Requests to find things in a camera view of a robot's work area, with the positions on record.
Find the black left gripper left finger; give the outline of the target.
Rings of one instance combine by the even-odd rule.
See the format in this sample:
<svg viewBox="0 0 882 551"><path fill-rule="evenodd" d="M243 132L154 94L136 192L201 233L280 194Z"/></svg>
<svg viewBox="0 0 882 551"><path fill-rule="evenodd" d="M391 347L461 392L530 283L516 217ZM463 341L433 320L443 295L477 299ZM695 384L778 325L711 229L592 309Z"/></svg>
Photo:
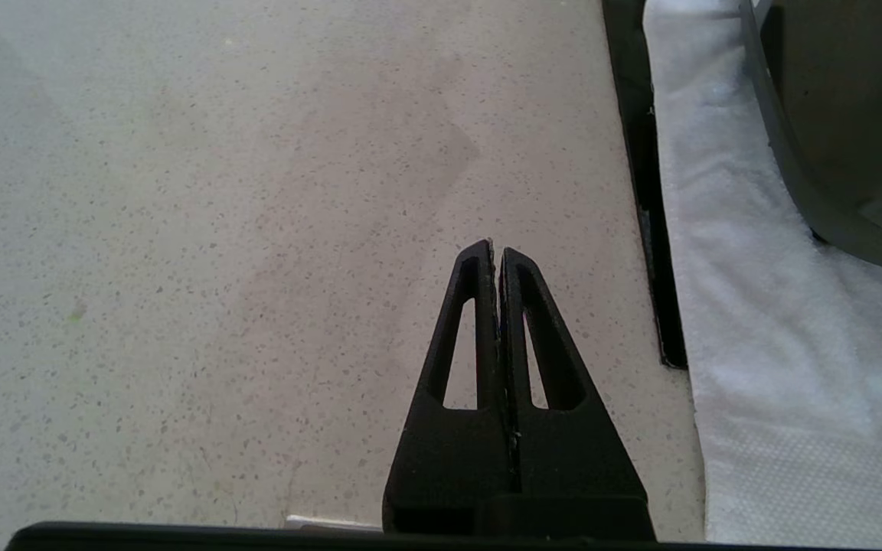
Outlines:
<svg viewBox="0 0 882 551"><path fill-rule="evenodd" d="M472 536L482 505L515 487L492 243L456 256L382 501L386 533ZM465 303L475 303L475 408L445 403Z"/></svg>

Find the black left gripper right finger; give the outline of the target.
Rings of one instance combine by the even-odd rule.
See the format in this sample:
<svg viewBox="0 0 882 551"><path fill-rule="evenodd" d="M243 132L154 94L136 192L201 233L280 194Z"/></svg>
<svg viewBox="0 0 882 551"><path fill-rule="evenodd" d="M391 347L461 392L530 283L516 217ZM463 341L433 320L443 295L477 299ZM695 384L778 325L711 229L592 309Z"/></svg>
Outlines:
<svg viewBox="0 0 882 551"><path fill-rule="evenodd" d="M501 522L528 536L655 540L646 489L540 269L505 249L499 290L514 461Z"/></svg>

